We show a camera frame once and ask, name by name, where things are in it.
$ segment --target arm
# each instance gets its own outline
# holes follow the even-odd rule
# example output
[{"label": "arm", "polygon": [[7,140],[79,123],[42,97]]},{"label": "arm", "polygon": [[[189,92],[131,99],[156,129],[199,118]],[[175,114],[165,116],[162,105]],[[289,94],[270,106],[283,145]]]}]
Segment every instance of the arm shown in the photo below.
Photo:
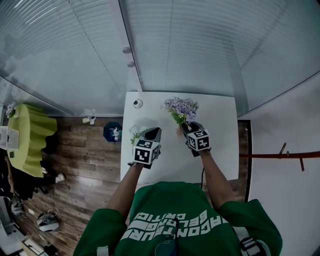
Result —
[{"label": "arm", "polygon": [[235,200],[233,190],[212,158],[211,153],[208,150],[202,150],[199,151],[199,154],[203,163],[206,185],[213,208],[219,210],[225,202]]},{"label": "arm", "polygon": [[143,164],[137,163],[129,168],[106,207],[117,210],[124,219],[128,217],[143,167]]},{"label": "arm", "polygon": [[8,166],[8,182],[10,184],[10,192],[15,193],[15,188],[14,188],[14,182],[12,180],[12,172],[11,172],[11,164],[10,160],[7,156],[4,157],[4,160],[6,161],[6,164]]}]

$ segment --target sneaker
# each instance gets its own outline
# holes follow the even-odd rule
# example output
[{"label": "sneaker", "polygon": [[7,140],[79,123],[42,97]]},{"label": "sneaker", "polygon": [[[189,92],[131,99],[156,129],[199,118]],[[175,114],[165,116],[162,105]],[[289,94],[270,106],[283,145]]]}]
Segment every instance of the sneaker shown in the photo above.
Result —
[{"label": "sneaker", "polygon": [[57,177],[55,177],[55,183],[62,182],[65,179],[66,179],[65,175],[63,173],[59,173]]}]

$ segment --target round table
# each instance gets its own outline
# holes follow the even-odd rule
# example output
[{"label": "round table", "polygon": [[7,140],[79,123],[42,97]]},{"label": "round table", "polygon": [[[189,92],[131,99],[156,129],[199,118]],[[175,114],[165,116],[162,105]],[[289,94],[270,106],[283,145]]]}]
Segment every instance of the round table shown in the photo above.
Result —
[{"label": "round table", "polygon": [[57,121],[34,106],[19,104],[16,109],[19,116],[10,118],[8,127],[19,131],[19,146],[17,150],[7,150],[8,157],[16,169],[42,178],[41,149],[46,147],[46,137],[57,131]]}]

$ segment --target white table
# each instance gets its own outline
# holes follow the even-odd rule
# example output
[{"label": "white table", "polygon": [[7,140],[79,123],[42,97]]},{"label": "white table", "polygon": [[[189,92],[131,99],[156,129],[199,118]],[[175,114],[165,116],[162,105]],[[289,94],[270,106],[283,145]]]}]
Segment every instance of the white table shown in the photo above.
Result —
[{"label": "white table", "polygon": [[[160,127],[161,154],[151,169],[144,168],[139,184],[167,182],[200,183],[203,165],[200,156],[193,157],[185,145],[185,137],[178,136],[177,123],[172,116],[161,109],[166,99],[191,98],[199,103],[196,122],[208,129],[211,154],[228,180],[235,180],[239,173],[239,140],[236,104],[233,97],[173,93],[173,92],[127,92],[124,106],[121,179],[127,173],[128,163],[133,161],[133,146],[129,129],[133,125],[147,128]],[[142,100],[143,106],[136,109],[133,102]]]}]

